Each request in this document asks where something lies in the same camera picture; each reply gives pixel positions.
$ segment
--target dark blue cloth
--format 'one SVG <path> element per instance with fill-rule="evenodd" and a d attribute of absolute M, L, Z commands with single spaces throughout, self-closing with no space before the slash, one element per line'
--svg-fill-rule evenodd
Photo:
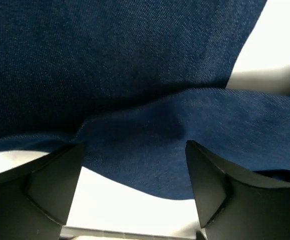
<path fill-rule="evenodd" d="M 163 198 L 195 140 L 290 171 L 290 97 L 224 90 L 265 0 L 0 0 L 0 151 L 85 143 L 85 166 Z"/>

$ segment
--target denim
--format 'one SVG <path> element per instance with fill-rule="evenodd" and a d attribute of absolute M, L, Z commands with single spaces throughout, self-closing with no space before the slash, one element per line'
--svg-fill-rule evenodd
<path fill-rule="evenodd" d="M 290 96 L 224 89 L 265 0 L 0 0 L 0 151 L 192 198 L 185 144 L 290 171 Z"/>

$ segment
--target black plastic piece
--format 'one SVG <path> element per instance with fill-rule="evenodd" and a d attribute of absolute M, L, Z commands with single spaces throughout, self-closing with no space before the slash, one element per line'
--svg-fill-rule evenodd
<path fill-rule="evenodd" d="M 68 145 L 0 173 L 0 240 L 58 240 L 84 155 Z"/>
<path fill-rule="evenodd" d="M 196 240 L 206 240 L 205 236 L 203 235 L 202 232 L 198 231 L 196 233 Z"/>
<path fill-rule="evenodd" d="M 266 171 L 256 171 L 255 173 L 258 173 L 260 175 L 277 179 L 277 180 L 282 180 L 285 182 L 290 183 L 290 170 L 266 170 Z"/>
<path fill-rule="evenodd" d="M 290 240 L 290 182 L 251 172 L 194 141 L 186 158 L 208 240 Z"/>

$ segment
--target white surface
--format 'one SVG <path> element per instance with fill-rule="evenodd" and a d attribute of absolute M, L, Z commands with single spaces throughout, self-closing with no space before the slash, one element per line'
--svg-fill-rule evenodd
<path fill-rule="evenodd" d="M 268 0 L 227 87 L 290 93 L 290 0 Z M 0 172 L 43 154 L 0 153 Z M 83 168 L 68 225 L 194 238 L 197 221 L 194 200 L 150 196 Z"/>

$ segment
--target clamp jaw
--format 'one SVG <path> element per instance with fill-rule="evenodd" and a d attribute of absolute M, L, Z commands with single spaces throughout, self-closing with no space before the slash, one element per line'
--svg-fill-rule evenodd
<path fill-rule="evenodd" d="M 0 240 L 58 240 L 84 155 L 68 145 L 0 173 Z"/>
<path fill-rule="evenodd" d="M 251 172 L 194 141 L 186 158 L 208 240 L 290 239 L 290 182 Z"/>

